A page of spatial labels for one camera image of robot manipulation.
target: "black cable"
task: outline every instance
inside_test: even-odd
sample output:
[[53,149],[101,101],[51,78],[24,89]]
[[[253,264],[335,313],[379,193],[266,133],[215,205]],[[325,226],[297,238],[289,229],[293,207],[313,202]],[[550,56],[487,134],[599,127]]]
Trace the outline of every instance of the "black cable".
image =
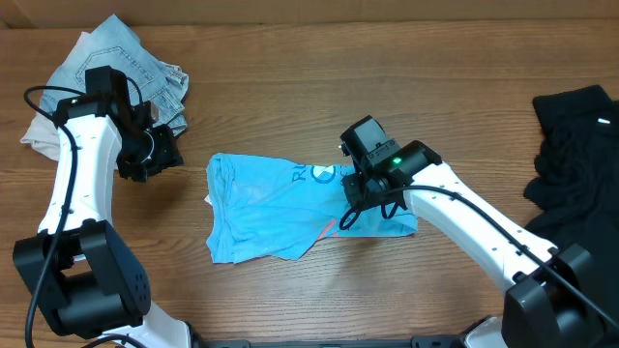
[[[368,187],[364,187],[364,197],[363,200],[365,201],[366,198],[368,198]],[[351,207],[348,212],[346,212],[344,214],[343,217],[341,217],[341,219],[339,220],[339,230],[340,231],[344,231],[347,230],[348,228],[350,228],[350,226],[352,226],[355,221],[357,221],[357,218],[359,218],[359,215],[361,214],[362,210],[358,209],[357,207]],[[350,220],[350,222],[346,223],[346,220],[350,217],[351,214],[355,213],[355,217],[352,218]]]
[[450,190],[444,189],[444,188],[436,188],[436,187],[424,186],[424,185],[412,185],[412,186],[402,187],[402,188],[393,188],[393,189],[390,189],[388,191],[383,192],[383,194],[389,195],[389,194],[393,194],[393,193],[397,193],[397,192],[404,192],[404,191],[410,190],[410,189],[429,190],[429,191],[434,191],[434,192],[442,193],[442,194],[448,195],[448,196],[450,196],[450,197],[452,197],[452,198],[454,198],[454,199],[464,203],[464,205],[468,206],[473,211],[475,211],[475,213],[479,214],[480,217],[484,218],[490,225],[492,225],[492,227],[496,228],[496,230],[499,231],[499,233],[501,233],[503,235],[503,237],[505,237],[508,241],[510,241],[518,250],[520,250],[520,252],[522,252],[527,257],[529,257],[531,260],[533,260],[536,264],[538,264],[540,266],[540,268],[542,268],[542,270],[544,272],[546,272],[549,276],[554,278],[554,280],[556,280],[562,286],[564,286],[566,289],[568,289],[568,291],[570,293],[572,293],[572,295],[576,296],[585,305],[589,306],[591,309],[596,311],[598,313],[598,315],[600,315],[602,318],[604,318],[605,321],[611,327],[613,327],[613,329],[616,332],[619,333],[619,324],[617,324],[617,322],[614,319],[612,319],[601,308],[599,308],[596,304],[594,304],[591,300],[589,300],[589,298],[587,298],[578,289],[576,289],[573,285],[571,285],[565,278],[563,278],[561,275],[557,274],[554,270],[552,270],[552,268],[550,268],[550,266],[548,266],[544,261],[542,261],[539,257],[537,257],[526,246],[522,245],[516,238],[514,238],[514,236],[512,236],[507,230],[505,230],[505,228],[503,228],[503,226],[501,226],[492,217],[490,217],[482,208],[478,207],[477,205],[475,205],[475,203],[471,202],[470,200],[462,197],[459,193],[453,192],[453,191],[450,191]]
[[390,219],[393,218],[394,215],[396,214],[396,210],[398,209],[399,204],[398,203],[394,203],[394,208],[391,209],[391,212],[389,212],[389,214],[387,215],[387,207],[385,206],[385,203],[380,205],[380,214],[382,214],[383,218],[385,219]]
[[146,348],[145,345],[143,345],[142,343],[138,342],[135,338],[132,338],[128,335],[124,335],[124,334],[111,334],[111,335],[107,335],[105,337],[101,337],[97,340],[94,340],[88,344],[86,344],[85,346],[81,347],[81,348],[93,348],[93,347],[97,347],[100,344],[104,344],[106,342],[109,342],[111,340],[118,340],[121,341],[122,345],[125,345],[125,343],[130,343],[130,345],[132,345],[135,348]]
[[[43,89],[51,89],[56,91],[65,91],[72,92],[79,95],[83,95],[82,92],[72,90],[71,88],[64,87],[55,87],[55,86],[35,86],[28,88],[24,94],[23,98],[26,100],[28,105],[30,105],[33,109],[37,110],[37,112],[41,113],[50,121],[52,120],[52,116],[49,115],[46,111],[40,109],[36,106],[32,101],[30,101],[29,95],[33,91],[43,90]],[[49,270],[49,266],[51,264],[51,260],[54,257],[54,253],[56,248],[58,247],[58,241],[60,240],[60,235],[65,228],[65,223],[67,222],[67,217],[69,216],[71,209],[71,198],[74,194],[74,186],[75,186],[75,176],[77,174],[77,145],[75,144],[75,139],[71,132],[64,126],[58,127],[61,131],[63,131],[67,138],[69,138],[69,143],[71,144],[71,172],[69,174],[69,181],[67,183],[67,193],[65,195],[65,202],[61,207],[60,219],[58,221],[58,226],[56,227],[56,232],[51,240],[51,244],[47,251],[47,255],[45,256],[45,261],[43,263],[43,267],[41,268],[41,274],[39,275],[39,280],[37,281],[37,286],[35,287],[34,292],[32,293],[32,299],[30,300],[30,306],[28,307],[28,314],[26,315],[26,326],[25,326],[25,335],[24,339],[26,341],[27,348],[34,348],[34,343],[32,341],[32,325],[35,320],[35,311],[37,311],[37,303],[39,301],[39,296],[41,295],[41,291],[43,289],[43,284],[45,282],[45,278],[47,276],[47,271]]]
[[137,96],[139,97],[139,105],[142,106],[144,101],[142,100],[142,92],[140,92],[139,87],[137,87],[137,83],[135,83],[135,81],[128,76],[126,76],[126,78],[133,85],[133,87],[135,87],[135,91],[137,91]]
[[38,105],[36,105],[35,103],[33,103],[30,100],[30,94],[34,91],[41,91],[41,90],[54,90],[54,91],[63,91],[63,92],[69,92],[69,93],[75,93],[79,96],[83,96],[84,92],[81,91],[77,91],[75,89],[72,88],[66,88],[66,87],[58,87],[58,86],[34,86],[34,87],[30,87],[28,88],[24,93],[23,93],[23,99],[26,101],[26,103],[28,105],[30,105],[30,107],[32,107],[33,109],[35,109],[35,111],[39,112],[40,114],[44,115],[45,118],[47,118],[49,121],[52,121],[52,117],[50,114],[48,114],[46,111],[44,111],[43,109],[41,109]]

